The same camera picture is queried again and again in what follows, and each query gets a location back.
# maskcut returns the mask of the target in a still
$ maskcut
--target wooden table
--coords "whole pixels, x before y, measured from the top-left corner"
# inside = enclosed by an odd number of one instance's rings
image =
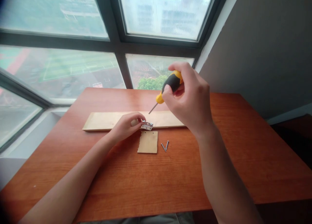
[[[158,93],[87,88],[0,193],[13,221],[22,218],[106,134],[82,131],[91,112],[149,111]],[[255,203],[312,198],[312,171],[241,95],[212,93],[211,109]],[[168,110],[166,104],[155,109],[160,110]],[[186,127],[157,131],[157,154],[137,153],[140,131],[113,148],[76,221],[211,209],[194,136]],[[165,152],[160,143],[167,140]]]

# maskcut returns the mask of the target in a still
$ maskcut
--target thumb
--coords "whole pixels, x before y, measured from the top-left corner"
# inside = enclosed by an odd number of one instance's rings
[[[143,126],[144,122],[140,122],[138,124],[136,124],[135,126],[132,126],[131,129],[133,130],[133,132],[136,132],[138,129],[141,128],[141,126]]]
[[[162,98],[165,101],[166,105],[170,109],[176,102],[175,97],[173,96],[171,87],[167,84],[163,90]]]

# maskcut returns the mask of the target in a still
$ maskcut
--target yellow screwdriver handle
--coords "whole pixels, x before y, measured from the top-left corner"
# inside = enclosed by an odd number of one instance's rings
[[[182,75],[181,75],[181,72],[175,70],[171,73],[171,75],[167,78],[167,80],[165,81],[165,83],[163,84],[163,87],[162,87],[162,91],[160,92],[160,94],[156,97],[156,102],[158,104],[162,104],[164,101],[163,101],[163,96],[162,96],[162,93],[163,93],[163,90],[165,88],[165,86],[168,84],[171,89],[172,89],[172,92],[175,92],[179,86],[183,83],[183,79],[182,79]]]

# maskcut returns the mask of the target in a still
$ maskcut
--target black window frame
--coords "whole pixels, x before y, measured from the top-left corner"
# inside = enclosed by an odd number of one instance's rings
[[[197,41],[133,36],[126,34],[121,1],[95,1],[105,24],[109,41],[82,36],[50,35],[0,29],[0,45],[112,52],[116,56],[126,88],[133,89],[125,54],[193,58],[194,68],[226,0],[211,0]],[[29,100],[42,107],[43,110],[58,106],[71,106],[71,104],[51,103],[49,100],[36,94],[27,84],[1,70],[0,87]],[[30,121],[19,130],[17,134],[0,148],[0,152],[7,148],[32,122],[33,121]]]

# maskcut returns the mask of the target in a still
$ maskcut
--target left hand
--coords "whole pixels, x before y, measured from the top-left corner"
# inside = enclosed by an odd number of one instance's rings
[[[137,119],[139,123],[131,126],[131,121]],[[123,115],[113,129],[108,133],[116,142],[122,141],[135,133],[143,125],[142,120],[146,121],[143,114],[133,112]]]

